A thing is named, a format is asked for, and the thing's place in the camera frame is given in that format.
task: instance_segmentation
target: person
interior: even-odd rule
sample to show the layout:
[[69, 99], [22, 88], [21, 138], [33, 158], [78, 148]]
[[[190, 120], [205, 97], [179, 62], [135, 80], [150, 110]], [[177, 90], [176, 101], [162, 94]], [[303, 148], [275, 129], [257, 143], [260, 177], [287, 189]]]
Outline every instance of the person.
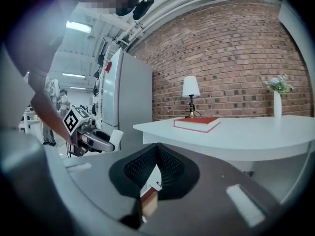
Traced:
[[60, 90], [60, 114], [64, 118], [66, 113], [68, 112], [68, 106], [69, 106], [69, 101], [68, 101], [68, 96], [65, 93], [64, 89]]
[[44, 143], [43, 145], [49, 144], [50, 146], [56, 146], [56, 141], [54, 137], [54, 133], [50, 127], [47, 126], [46, 123], [43, 122], [43, 136], [44, 136]]
[[63, 41], [66, 23], [79, 1], [102, 4], [104, 8], [120, 9], [128, 14], [136, 0], [31, 0], [25, 13], [6, 35], [1, 46], [1, 57], [6, 67], [17, 69], [32, 89], [31, 105], [37, 115], [71, 144], [71, 138], [45, 88], [45, 79], [54, 55]]
[[[56, 108], [57, 98], [56, 98], [56, 94], [55, 94], [55, 90], [54, 90], [54, 84], [52, 83], [52, 80], [50, 79], [49, 76], [46, 77], [46, 86], [45, 87], [47, 90], [46, 93], [49, 95], [51, 103], [53, 104], [54, 108]], [[44, 137], [43, 145], [49, 144], [50, 146], [53, 146], [53, 147], [56, 146], [54, 133], [53, 133], [52, 129], [44, 122], [43, 122], [43, 137]]]

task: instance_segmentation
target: book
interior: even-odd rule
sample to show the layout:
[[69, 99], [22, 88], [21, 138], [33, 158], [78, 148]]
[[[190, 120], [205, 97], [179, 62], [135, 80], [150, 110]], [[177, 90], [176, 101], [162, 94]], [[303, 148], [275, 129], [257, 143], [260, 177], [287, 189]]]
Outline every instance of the book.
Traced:
[[174, 120], [174, 127], [208, 133], [220, 124], [220, 118], [183, 118]]

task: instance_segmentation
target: red brick wall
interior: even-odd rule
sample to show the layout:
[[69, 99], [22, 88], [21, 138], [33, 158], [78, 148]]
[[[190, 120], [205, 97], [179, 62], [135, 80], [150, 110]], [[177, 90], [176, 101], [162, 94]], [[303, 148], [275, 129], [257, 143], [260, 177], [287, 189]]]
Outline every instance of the red brick wall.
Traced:
[[278, 20], [279, 6], [229, 1], [202, 7], [163, 25], [131, 50], [154, 68], [153, 118], [183, 116], [185, 76], [197, 77], [203, 116], [268, 116], [273, 94], [263, 81], [287, 74], [293, 92], [283, 114], [312, 116], [307, 69]]

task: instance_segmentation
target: ceiling light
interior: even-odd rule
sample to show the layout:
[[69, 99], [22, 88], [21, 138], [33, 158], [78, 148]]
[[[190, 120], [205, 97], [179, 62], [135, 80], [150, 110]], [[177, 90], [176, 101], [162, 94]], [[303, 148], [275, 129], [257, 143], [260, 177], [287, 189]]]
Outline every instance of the ceiling light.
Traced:
[[71, 89], [82, 89], [85, 90], [85, 88], [75, 88], [75, 87], [70, 87]]
[[76, 22], [67, 22], [65, 25], [69, 29], [79, 30], [86, 33], [91, 33], [92, 27], [84, 24], [76, 23]]
[[85, 78], [84, 75], [77, 75], [77, 74], [70, 74], [70, 73], [63, 73], [65, 76], [72, 76], [72, 77], [78, 77], [78, 78]]

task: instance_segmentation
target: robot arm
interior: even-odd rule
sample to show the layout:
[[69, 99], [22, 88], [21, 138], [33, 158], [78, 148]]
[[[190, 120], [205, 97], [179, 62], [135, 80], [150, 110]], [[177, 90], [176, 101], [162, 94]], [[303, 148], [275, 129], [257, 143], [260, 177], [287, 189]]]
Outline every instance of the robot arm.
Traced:
[[96, 121], [82, 107], [70, 107], [63, 123], [71, 136], [76, 156], [83, 156], [87, 151], [101, 153], [115, 150], [109, 136], [96, 128]]

